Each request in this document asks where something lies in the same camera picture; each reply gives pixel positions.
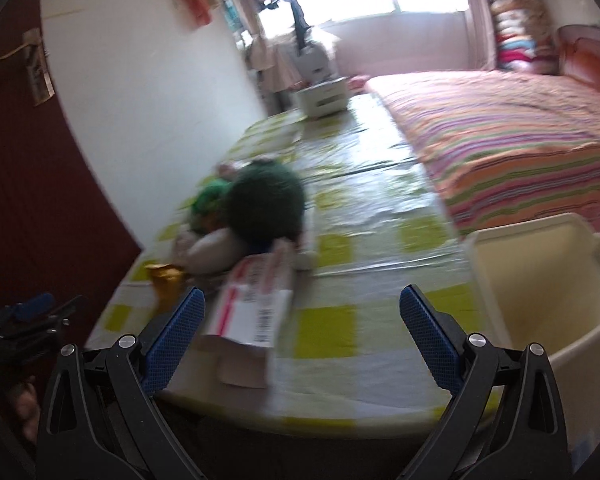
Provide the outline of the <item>white grey air purifier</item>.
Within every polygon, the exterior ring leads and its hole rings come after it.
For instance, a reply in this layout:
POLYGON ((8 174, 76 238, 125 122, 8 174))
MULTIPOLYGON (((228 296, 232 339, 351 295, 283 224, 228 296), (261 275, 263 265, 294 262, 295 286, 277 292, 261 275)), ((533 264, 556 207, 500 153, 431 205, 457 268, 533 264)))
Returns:
POLYGON ((321 84, 331 77, 329 57, 320 44, 311 41, 301 51, 293 49, 291 53, 295 68, 309 86, 321 84))

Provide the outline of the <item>cream plastic trash bin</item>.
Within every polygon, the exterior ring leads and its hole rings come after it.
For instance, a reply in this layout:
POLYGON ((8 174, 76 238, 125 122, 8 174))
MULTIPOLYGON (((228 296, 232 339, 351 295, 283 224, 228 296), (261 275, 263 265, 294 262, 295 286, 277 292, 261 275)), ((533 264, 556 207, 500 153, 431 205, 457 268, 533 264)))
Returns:
POLYGON ((540 344, 552 364, 569 448, 600 443, 600 233, 577 214, 480 230, 465 250, 498 346, 540 344))

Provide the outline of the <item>white red cardboard box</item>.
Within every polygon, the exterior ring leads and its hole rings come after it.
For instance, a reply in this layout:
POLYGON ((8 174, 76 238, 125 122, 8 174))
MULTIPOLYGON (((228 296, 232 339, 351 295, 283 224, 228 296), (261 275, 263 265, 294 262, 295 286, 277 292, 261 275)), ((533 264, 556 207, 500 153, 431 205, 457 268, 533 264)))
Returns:
POLYGON ((228 274, 200 336, 217 358, 217 378, 228 386, 265 389, 269 364, 293 297, 293 248, 240 260, 228 274))

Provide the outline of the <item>striped colourful bed sheet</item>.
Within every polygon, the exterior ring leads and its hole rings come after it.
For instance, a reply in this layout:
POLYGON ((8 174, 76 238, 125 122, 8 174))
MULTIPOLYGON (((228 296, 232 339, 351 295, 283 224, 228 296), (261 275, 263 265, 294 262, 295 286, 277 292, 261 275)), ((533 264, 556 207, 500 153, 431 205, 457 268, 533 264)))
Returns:
POLYGON ((600 232, 600 92, 567 76, 427 72, 366 87, 460 235, 572 212, 600 232))

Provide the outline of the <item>white appliance on table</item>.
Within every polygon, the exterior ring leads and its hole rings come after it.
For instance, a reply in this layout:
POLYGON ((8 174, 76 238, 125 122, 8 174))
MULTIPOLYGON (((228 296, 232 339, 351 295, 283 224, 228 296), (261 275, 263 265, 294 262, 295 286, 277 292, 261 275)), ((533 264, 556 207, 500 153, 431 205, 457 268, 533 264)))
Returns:
POLYGON ((340 77, 313 84, 292 93, 294 104, 309 119, 344 112, 349 105, 350 90, 347 78, 340 77))

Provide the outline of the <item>white tissue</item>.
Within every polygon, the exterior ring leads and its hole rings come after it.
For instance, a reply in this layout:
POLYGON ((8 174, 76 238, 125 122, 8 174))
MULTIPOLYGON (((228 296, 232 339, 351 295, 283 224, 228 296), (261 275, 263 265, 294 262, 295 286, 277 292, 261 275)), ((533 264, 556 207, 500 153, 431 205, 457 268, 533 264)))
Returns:
POLYGON ((171 259, 191 275, 210 275, 234 266, 245 255, 245 245, 228 228, 200 235, 179 227, 171 259))

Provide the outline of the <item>yellow checkered plastic tablecloth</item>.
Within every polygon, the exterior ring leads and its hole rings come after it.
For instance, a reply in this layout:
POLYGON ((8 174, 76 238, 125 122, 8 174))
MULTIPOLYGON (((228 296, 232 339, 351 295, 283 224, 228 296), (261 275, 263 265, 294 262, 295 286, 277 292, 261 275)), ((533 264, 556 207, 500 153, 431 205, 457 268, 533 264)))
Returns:
POLYGON ((483 330, 474 277, 452 222, 381 103, 308 120, 293 110, 252 125, 229 151, 271 155, 305 183, 316 264, 297 281, 263 389, 228 386, 192 344, 167 399, 257 430, 311 436, 427 432, 449 402, 399 313, 418 286, 466 332, 483 330))

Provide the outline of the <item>red wooden headboard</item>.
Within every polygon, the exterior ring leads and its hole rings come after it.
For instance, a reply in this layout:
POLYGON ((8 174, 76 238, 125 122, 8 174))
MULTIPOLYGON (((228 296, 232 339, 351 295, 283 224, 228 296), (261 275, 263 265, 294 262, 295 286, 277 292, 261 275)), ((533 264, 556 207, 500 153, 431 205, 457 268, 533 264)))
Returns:
POLYGON ((600 27, 562 26, 557 39, 560 73, 600 92, 600 27))

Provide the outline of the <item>bright green plastic bag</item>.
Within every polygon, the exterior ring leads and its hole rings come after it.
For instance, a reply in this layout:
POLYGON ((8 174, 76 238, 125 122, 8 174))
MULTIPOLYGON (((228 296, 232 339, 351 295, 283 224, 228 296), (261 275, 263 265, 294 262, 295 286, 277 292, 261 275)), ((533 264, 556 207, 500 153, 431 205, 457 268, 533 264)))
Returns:
POLYGON ((190 224, 193 232, 207 235, 226 226, 226 196, 233 185, 215 178, 202 188, 191 205, 190 224))

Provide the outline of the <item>pink curtain right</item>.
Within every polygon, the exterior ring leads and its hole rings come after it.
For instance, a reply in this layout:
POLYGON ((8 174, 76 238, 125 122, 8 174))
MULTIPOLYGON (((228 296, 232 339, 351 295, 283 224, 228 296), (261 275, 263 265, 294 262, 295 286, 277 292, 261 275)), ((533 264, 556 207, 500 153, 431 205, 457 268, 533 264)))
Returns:
POLYGON ((495 70, 498 65, 495 32, 489 0, 467 0, 465 13, 471 67, 495 70))

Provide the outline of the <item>black garment hanging low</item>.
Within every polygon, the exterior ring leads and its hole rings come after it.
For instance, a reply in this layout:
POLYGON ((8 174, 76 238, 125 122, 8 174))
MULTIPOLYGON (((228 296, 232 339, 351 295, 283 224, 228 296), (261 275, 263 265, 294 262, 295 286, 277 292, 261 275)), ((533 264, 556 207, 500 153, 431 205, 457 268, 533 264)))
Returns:
POLYGON ((306 47, 307 33, 311 29, 311 26, 306 23, 303 9, 298 0, 286 0, 290 4, 291 12, 293 16, 293 28, 294 37, 297 42, 298 54, 301 54, 303 49, 306 47))

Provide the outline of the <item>stack of folded quilts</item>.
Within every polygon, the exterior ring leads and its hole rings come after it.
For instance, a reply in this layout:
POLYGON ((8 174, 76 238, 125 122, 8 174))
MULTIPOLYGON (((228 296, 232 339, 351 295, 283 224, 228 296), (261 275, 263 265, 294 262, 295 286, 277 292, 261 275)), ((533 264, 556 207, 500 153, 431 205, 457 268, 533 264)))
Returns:
POLYGON ((555 75, 558 51, 543 0, 490 0, 498 67, 506 72, 555 75))

